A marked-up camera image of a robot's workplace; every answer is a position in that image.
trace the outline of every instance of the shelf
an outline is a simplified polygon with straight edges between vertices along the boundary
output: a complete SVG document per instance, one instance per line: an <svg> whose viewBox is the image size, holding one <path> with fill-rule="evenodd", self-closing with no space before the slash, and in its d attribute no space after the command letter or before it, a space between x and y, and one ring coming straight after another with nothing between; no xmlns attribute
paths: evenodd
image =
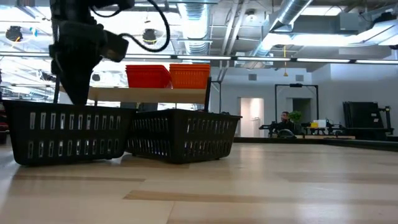
<svg viewBox="0 0 398 224"><path fill-rule="evenodd" d="M90 87L88 99L138 103L198 103L205 104L206 90L162 88Z"/></svg>

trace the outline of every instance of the person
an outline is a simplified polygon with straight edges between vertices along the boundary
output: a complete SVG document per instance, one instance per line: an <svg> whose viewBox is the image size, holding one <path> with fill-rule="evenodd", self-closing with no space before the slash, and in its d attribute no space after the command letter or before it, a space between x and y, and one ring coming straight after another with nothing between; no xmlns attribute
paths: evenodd
<svg viewBox="0 0 398 224"><path fill-rule="evenodd" d="M282 114L280 115L280 120L281 120L281 122L279 122L276 127L277 131L280 131L283 129L288 129L293 133L295 132L294 131L294 123L291 122L289 119L289 112L283 111Z"/></svg>

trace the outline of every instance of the black plastic basket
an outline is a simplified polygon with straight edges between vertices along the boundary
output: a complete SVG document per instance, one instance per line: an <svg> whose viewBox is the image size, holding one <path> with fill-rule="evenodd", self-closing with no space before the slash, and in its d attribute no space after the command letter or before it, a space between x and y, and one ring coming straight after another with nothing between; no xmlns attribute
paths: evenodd
<svg viewBox="0 0 398 224"><path fill-rule="evenodd" d="M3 101L12 150L21 165L121 157L132 109Z"/></svg>
<svg viewBox="0 0 398 224"><path fill-rule="evenodd" d="M137 113L128 152L176 164L226 157L240 118L187 110Z"/></svg>

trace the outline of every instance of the wooden floor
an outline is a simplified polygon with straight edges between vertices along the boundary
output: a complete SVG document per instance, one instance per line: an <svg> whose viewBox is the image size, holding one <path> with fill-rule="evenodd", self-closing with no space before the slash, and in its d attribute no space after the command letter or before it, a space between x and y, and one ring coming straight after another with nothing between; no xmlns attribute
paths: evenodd
<svg viewBox="0 0 398 224"><path fill-rule="evenodd" d="M398 223L398 153L234 144L220 161L21 167L0 149L1 224Z"/></svg>

